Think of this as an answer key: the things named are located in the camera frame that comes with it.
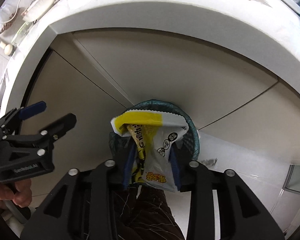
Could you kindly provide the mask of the person's left hand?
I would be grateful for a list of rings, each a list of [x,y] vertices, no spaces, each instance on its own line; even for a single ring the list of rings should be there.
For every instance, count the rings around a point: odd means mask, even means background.
[[[10,200],[19,207],[29,206],[32,202],[31,184],[31,179],[15,182],[16,193],[6,185],[0,184],[0,209],[7,209],[5,200]]]

